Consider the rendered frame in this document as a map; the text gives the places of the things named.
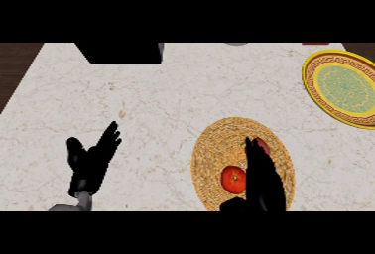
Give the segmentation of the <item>black appliance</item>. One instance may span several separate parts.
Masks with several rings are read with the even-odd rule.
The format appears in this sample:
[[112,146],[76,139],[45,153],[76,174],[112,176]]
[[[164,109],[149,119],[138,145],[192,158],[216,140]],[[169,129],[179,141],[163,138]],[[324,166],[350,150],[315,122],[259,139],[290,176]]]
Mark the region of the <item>black appliance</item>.
[[161,64],[163,43],[77,43],[92,64]]

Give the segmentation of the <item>round woven straw placemat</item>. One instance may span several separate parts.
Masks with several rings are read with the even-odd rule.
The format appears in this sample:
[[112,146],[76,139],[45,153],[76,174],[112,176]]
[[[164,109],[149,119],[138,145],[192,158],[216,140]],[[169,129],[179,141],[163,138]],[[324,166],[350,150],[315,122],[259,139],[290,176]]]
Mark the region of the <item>round woven straw placemat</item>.
[[281,175],[285,208],[291,207],[296,193],[296,174],[291,157],[282,140],[272,129],[245,117],[229,117],[214,122],[200,135],[195,143],[191,173],[195,190],[208,211],[219,211],[220,204],[233,197],[247,198],[247,194],[232,194],[222,186],[222,172],[228,166],[248,167],[245,139],[262,138],[270,148],[270,157]]

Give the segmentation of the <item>red tomato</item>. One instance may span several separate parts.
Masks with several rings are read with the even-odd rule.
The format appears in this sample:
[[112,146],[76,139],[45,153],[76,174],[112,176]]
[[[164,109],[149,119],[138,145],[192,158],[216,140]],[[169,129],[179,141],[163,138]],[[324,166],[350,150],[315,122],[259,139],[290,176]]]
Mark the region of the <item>red tomato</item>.
[[223,169],[222,186],[232,194],[241,194],[247,190],[247,173],[238,166]]

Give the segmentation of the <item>dark red round fruit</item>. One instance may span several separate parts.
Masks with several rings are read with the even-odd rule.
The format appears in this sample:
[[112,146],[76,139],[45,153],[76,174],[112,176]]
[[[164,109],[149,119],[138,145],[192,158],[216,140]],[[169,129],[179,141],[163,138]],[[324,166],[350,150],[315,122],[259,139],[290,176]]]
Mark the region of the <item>dark red round fruit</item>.
[[257,137],[257,142],[259,142],[260,147],[264,149],[264,151],[269,155],[270,154],[270,147],[269,147],[266,141],[260,137]]

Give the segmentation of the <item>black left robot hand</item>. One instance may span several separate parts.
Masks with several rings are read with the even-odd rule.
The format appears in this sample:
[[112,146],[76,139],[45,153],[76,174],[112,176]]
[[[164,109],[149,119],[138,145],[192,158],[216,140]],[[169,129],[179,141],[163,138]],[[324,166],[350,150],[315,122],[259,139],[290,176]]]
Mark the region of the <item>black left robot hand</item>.
[[90,195],[99,191],[109,161],[121,143],[117,127],[117,123],[111,122],[96,145],[89,149],[84,148],[78,138],[71,137],[67,141],[68,163],[74,171],[70,186],[71,197],[76,197],[81,191]]

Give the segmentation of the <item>yellow patterned green-centred plate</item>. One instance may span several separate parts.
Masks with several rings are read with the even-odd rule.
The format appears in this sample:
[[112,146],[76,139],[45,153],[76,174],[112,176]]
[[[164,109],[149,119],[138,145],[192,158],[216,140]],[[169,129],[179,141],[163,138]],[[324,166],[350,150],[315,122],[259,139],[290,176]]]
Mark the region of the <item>yellow patterned green-centred plate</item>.
[[375,63],[344,50],[313,53],[301,67],[307,94],[344,124],[375,130]]

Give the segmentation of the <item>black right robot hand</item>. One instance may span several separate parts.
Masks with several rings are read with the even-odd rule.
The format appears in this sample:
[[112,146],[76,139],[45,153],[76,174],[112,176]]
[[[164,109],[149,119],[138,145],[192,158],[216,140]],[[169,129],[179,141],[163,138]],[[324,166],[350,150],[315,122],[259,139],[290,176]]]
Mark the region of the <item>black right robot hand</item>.
[[257,140],[247,139],[247,198],[233,197],[222,211],[285,212],[282,178],[270,155]]

